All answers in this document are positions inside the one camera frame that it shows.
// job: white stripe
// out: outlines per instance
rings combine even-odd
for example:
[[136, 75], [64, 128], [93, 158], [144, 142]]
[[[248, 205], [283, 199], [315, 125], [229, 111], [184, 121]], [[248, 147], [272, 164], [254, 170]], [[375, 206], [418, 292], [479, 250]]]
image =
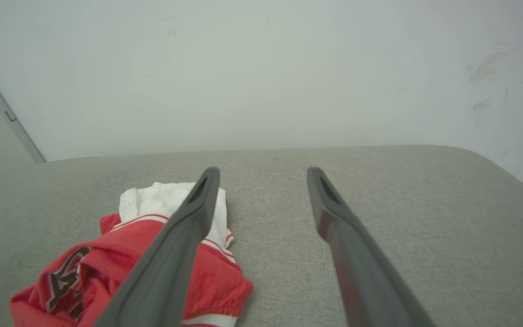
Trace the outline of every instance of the white stripe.
[[214, 242], [211, 242], [210, 240], [203, 240], [203, 242], [201, 242], [201, 244], [205, 244], [206, 246], [209, 246], [209, 247], [211, 247], [211, 248], [214, 248], [215, 250], [218, 250], [219, 252], [223, 253], [223, 255], [225, 255], [225, 257], [229, 259], [229, 261], [231, 261], [232, 263], [236, 263], [236, 262], [235, 262], [235, 259], [233, 259], [233, 258], [230, 257], [229, 255], [227, 255], [227, 254], [233, 255], [233, 254], [231, 253], [231, 251], [228, 251], [228, 250], [222, 251], [222, 250], [220, 249], [219, 244], [216, 244], [216, 243], [214, 243]]
[[167, 223], [167, 220], [162, 218], [162, 217], [146, 216], [146, 217], [142, 217], [142, 218], [134, 218], [133, 220], [128, 221], [128, 222], [119, 223], [118, 225], [115, 225], [114, 227], [112, 227], [112, 229], [110, 231], [114, 232], [117, 229], [120, 229], [120, 228], [125, 227], [125, 226], [132, 225], [133, 223], [139, 222], [139, 221], [158, 221], [158, 222], [162, 222], [162, 223]]
[[[132, 224], [135, 224], [139, 221], [158, 221], [158, 222], [162, 222], [163, 224], [166, 224], [167, 223], [167, 220], [162, 218], [162, 217], [158, 217], [158, 216], [146, 216], [146, 217], [142, 217], [142, 218], [135, 218], [131, 221], [128, 221], [126, 222], [127, 225], [125, 225], [125, 223], [119, 223], [118, 225], [115, 225], [110, 231], [111, 232], [114, 232], [115, 230], [119, 230], [121, 228], [124, 228], [126, 226], [130, 226]], [[232, 258], [230, 255], [233, 255], [233, 253], [229, 250], [225, 250], [223, 251], [222, 248], [224, 248], [224, 246], [220, 245], [220, 244], [217, 244], [215, 242], [212, 242], [210, 240], [203, 240], [201, 242], [201, 244], [205, 244], [206, 246], [209, 246], [210, 248], [213, 248], [217, 251], [219, 251], [220, 253], [222, 253], [227, 259], [229, 259], [229, 261], [231, 261], [232, 263], [236, 263], [235, 262], [235, 259]]]
[[230, 315], [207, 314], [181, 321], [182, 326], [187, 325], [214, 325], [218, 327], [234, 327], [237, 317]]

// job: scuff mark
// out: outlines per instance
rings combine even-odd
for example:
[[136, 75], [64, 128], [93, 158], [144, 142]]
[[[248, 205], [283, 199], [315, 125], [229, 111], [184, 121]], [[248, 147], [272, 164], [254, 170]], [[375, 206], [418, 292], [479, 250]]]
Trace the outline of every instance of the scuff mark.
[[164, 16], [162, 18], [162, 20], [165, 22], [171, 23], [173, 21], [177, 21], [177, 16], [176, 15]]
[[493, 97], [480, 101], [471, 108], [472, 117], [474, 119], [474, 125], [476, 127], [483, 125], [492, 118], [492, 99]]
[[507, 56], [508, 54], [506, 52], [496, 52], [495, 54], [487, 56], [481, 64], [467, 67], [469, 81], [491, 83], [494, 75], [498, 71], [498, 64], [507, 58]]

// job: jersey logo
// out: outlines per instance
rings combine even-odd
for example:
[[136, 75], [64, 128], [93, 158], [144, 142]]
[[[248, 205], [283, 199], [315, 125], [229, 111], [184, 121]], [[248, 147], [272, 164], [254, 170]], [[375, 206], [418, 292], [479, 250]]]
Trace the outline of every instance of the jersey logo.
[[[88, 252], [90, 252], [90, 250], [91, 248], [89, 247], [80, 247], [76, 249], [74, 253], [72, 253], [70, 257], [66, 259], [64, 265], [62, 265], [58, 271], [48, 275], [49, 291], [51, 297], [45, 305], [48, 314], [54, 309], [54, 307], [56, 307], [63, 296], [65, 296], [70, 291], [74, 292], [72, 288], [74, 288], [79, 283], [79, 262], [85, 257], [86, 254], [88, 254]], [[79, 301], [81, 301], [81, 292], [74, 293], [73, 295], [79, 296]]]

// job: couch cushion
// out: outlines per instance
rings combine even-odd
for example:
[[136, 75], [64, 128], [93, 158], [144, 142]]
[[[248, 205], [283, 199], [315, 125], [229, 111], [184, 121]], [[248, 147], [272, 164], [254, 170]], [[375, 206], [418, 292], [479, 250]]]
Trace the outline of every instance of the couch cushion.
[[255, 290], [238, 325], [346, 324], [306, 168], [319, 166], [438, 326], [523, 325], [523, 184], [470, 151], [431, 145], [68, 159], [0, 183], [0, 326], [8, 300], [64, 250], [100, 235], [128, 188], [218, 166], [231, 248]]

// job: clothing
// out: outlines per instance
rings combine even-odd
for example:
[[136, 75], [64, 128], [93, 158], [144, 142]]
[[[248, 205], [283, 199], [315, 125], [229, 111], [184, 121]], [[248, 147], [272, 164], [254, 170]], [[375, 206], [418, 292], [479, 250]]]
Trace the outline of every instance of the clothing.
[[[36, 284], [12, 298], [15, 325], [92, 326], [191, 188], [190, 183], [156, 183], [124, 192], [120, 213], [100, 220], [102, 236], [64, 252]], [[197, 249], [182, 325], [233, 327], [253, 291], [225, 248], [232, 236], [224, 198], [220, 189], [212, 230]]]

